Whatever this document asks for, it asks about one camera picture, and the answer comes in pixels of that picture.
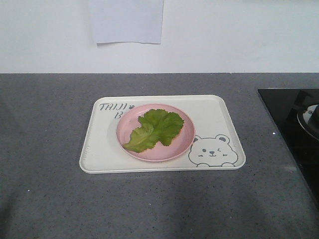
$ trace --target speckled surface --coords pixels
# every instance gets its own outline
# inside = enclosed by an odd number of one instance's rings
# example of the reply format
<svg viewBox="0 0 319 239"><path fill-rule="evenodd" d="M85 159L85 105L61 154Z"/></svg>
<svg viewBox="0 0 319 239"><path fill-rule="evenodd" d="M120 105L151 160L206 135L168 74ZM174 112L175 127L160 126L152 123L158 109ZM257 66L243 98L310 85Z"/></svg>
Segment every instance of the speckled surface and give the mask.
<svg viewBox="0 0 319 239"><path fill-rule="evenodd" d="M0 238L319 238L319 210L257 89L319 74L0 75ZM246 153L234 171L84 173L101 97L214 94Z"/></svg>

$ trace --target pink plate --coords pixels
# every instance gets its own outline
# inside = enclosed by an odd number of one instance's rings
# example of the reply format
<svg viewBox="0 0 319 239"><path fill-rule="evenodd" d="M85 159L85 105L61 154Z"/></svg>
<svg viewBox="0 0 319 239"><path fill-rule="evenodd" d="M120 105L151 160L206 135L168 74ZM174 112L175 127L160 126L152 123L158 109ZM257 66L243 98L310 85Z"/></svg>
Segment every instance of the pink plate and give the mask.
<svg viewBox="0 0 319 239"><path fill-rule="evenodd" d="M168 112L175 112L184 120L184 126L178 136L176 136L170 146L164 146L161 142L157 142L154 148L147 149L141 153L124 150L131 156L151 162L167 161L184 154L192 145L195 137L195 127L192 120L183 111L169 105L164 104L147 104L136 107L128 111L120 119L116 129L116 135L120 145L130 141L130 135L135 128L141 127L138 117L143 116L151 109L163 109Z"/></svg>

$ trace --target bear ear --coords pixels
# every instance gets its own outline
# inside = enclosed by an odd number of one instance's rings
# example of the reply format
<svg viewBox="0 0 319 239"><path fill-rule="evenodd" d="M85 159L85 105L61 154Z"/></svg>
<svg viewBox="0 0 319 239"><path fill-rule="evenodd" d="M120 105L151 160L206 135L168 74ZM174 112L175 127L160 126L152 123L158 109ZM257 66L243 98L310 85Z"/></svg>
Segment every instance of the bear ear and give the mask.
<svg viewBox="0 0 319 239"><path fill-rule="evenodd" d="M200 136L198 136L198 135L195 135L195 138L194 138L194 141L193 141L193 143L195 143L196 141L198 141L198 140L200 140L201 139L201 137Z"/></svg>
<svg viewBox="0 0 319 239"><path fill-rule="evenodd" d="M223 141L225 143L229 143L230 142L230 139L229 137L223 135L223 134L219 134L216 136L216 139L219 139L220 141Z"/></svg>

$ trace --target black cooktop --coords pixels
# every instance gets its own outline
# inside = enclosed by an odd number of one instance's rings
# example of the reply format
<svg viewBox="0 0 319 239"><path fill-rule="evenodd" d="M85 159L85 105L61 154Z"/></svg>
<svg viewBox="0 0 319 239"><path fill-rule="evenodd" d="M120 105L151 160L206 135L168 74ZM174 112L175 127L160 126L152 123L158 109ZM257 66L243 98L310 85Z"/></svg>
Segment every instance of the black cooktop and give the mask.
<svg viewBox="0 0 319 239"><path fill-rule="evenodd" d="M259 89L319 207L319 89Z"/></svg>

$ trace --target white wall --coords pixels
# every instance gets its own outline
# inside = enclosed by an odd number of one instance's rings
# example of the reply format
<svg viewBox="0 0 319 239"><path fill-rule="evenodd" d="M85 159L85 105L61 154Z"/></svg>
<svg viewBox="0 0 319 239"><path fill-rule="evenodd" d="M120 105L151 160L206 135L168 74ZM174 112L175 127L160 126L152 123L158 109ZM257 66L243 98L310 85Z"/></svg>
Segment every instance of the white wall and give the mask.
<svg viewBox="0 0 319 239"><path fill-rule="evenodd" d="M319 72L318 0L165 0L160 45L96 45L87 1L0 0L0 72Z"/></svg>

